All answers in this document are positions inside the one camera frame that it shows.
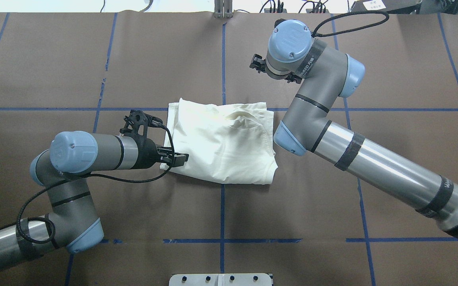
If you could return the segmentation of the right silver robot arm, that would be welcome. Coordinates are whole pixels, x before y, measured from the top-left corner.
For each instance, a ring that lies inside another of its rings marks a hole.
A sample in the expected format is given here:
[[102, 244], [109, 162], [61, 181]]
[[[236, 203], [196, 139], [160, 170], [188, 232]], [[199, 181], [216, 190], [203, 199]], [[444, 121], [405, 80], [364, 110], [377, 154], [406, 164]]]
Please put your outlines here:
[[270, 36], [265, 57], [255, 54], [251, 69], [265, 72], [276, 80], [299, 83], [300, 88], [280, 121], [273, 141], [283, 149], [303, 156], [311, 152], [334, 167], [358, 178], [359, 182], [384, 191], [410, 206], [423, 217], [432, 219], [447, 235], [458, 239], [458, 184], [422, 167], [360, 134], [351, 122], [358, 113], [376, 113], [378, 119], [391, 115], [398, 127], [409, 131], [413, 121], [407, 115], [433, 115], [440, 122], [428, 134], [437, 140], [436, 163], [458, 164], [458, 69], [450, 48], [443, 18], [438, 15], [434, 35], [443, 40], [427, 46], [429, 56], [420, 56], [419, 68], [398, 70], [404, 55], [374, 50], [367, 44], [368, 58], [376, 60], [371, 78], [376, 80], [376, 99], [387, 95], [412, 93], [409, 81], [397, 76], [413, 76], [423, 83], [420, 96], [438, 102], [440, 108], [357, 108], [347, 98], [361, 85], [365, 67], [345, 54], [340, 36], [346, 31], [332, 24], [334, 46], [323, 41], [318, 30], [310, 30], [303, 22], [278, 20]]

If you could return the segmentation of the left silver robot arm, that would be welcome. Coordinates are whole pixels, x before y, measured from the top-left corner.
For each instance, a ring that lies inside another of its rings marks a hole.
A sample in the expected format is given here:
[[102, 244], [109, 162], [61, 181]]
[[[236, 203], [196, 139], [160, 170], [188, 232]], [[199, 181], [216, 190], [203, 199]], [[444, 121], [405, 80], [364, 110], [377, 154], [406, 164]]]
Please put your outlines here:
[[52, 211], [24, 218], [31, 203], [28, 199], [16, 222], [0, 229], [0, 271], [60, 248], [71, 254], [82, 252], [103, 240], [87, 178], [102, 177], [100, 171], [143, 170], [156, 163], [179, 167], [188, 158], [140, 134], [60, 132], [29, 168], [33, 180], [43, 188], [41, 193], [49, 196]]

